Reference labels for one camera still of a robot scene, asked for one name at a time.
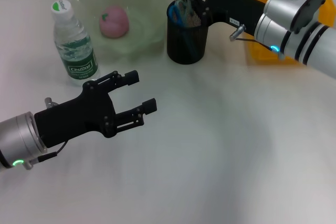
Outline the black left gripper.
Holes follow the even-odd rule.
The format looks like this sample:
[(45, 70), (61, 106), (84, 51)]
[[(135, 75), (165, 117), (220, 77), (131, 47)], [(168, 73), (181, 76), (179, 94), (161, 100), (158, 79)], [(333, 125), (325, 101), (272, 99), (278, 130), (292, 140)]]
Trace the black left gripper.
[(115, 89), (137, 82), (139, 74), (136, 70), (123, 76), (113, 71), (85, 83), (78, 97), (36, 113), (34, 118), (42, 142), (50, 148), (92, 131), (111, 138), (117, 132), (143, 126), (143, 116), (157, 111), (155, 98), (118, 113), (115, 117), (113, 103), (108, 95)]

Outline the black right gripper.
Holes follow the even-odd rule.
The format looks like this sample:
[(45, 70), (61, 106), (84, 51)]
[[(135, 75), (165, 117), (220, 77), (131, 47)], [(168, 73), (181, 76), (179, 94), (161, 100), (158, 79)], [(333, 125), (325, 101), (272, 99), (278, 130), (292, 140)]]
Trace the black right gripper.
[(186, 0), (201, 21), (211, 26), (227, 23), (235, 28), (245, 25), (245, 32), (253, 35), (263, 14), (265, 3), (259, 0)]

